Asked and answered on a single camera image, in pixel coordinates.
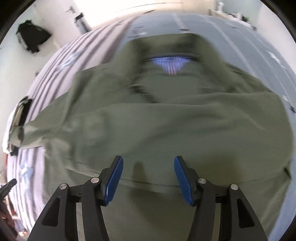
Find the white object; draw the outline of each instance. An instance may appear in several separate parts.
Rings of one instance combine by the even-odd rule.
[[[57,67],[57,70],[62,70],[63,68],[65,68],[66,66],[69,66],[69,65],[72,65],[75,63],[76,59],[80,56],[80,54],[82,52],[85,51],[85,48],[80,50],[80,51],[77,51],[76,53],[74,54],[71,54],[69,56],[69,58],[67,58],[63,63],[61,63],[58,67]]]
[[[242,20],[242,14],[240,12],[238,12],[236,16],[237,16],[237,20]]]
[[[218,12],[223,12],[223,7],[224,7],[224,3],[223,2],[219,2],[218,3]]]
[[[11,124],[12,124],[13,117],[15,115],[15,110],[16,110],[17,106],[18,105],[16,105],[16,107],[10,113],[10,115],[8,117],[8,121],[6,123],[6,129],[5,129],[5,133],[4,133],[4,137],[3,137],[3,142],[2,142],[3,152],[6,153],[6,154],[9,154],[9,150],[8,150],[9,131],[10,131],[10,127],[11,127]]]
[[[282,64],[281,64],[281,61],[271,52],[268,51],[268,53],[270,54],[270,56],[275,59],[276,62],[278,62],[278,64],[283,68],[283,69],[286,69]]]

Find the door handle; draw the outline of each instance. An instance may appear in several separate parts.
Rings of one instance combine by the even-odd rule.
[[[73,8],[73,6],[70,6],[70,8],[66,11],[66,12],[69,12],[71,11],[72,13],[76,13],[75,9]]]

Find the door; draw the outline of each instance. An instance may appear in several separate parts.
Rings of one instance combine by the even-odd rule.
[[[74,0],[37,0],[34,7],[60,46],[81,35],[75,25],[74,18],[80,11]]]

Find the metal screw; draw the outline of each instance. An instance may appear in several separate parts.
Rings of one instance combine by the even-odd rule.
[[[239,189],[239,187],[238,187],[236,184],[231,184],[231,185],[230,185],[230,188],[231,188],[232,190],[237,190],[237,189]]]
[[[59,188],[60,188],[61,190],[65,189],[66,187],[67,187],[67,184],[66,184],[66,183],[62,183],[62,184],[59,186]]]
[[[207,182],[207,180],[201,177],[200,179],[198,179],[198,182],[200,184],[205,184]]]
[[[92,183],[98,183],[99,182],[99,178],[98,177],[93,177],[92,179],[91,179],[91,182]]]

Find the white wall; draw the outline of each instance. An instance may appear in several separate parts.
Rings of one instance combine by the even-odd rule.
[[[278,16],[264,4],[259,11],[257,29],[258,33],[279,51],[296,73],[296,43]]]
[[[43,27],[42,20],[33,7],[29,7],[13,24],[0,44],[0,142],[5,131],[6,121],[15,105],[26,96],[35,73],[40,71],[49,58],[58,50],[53,36],[40,45],[40,52],[31,54],[18,43],[16,32],[18,25],[32,20]],[[0,167],[4,162],[4,153],[0,151]]]
[[[84,13],[85,19],[92,28],[108,23],[111,19],[131,17],[149,10],[194,12],[207,14],[215,8],[215,0],[74,0]]]

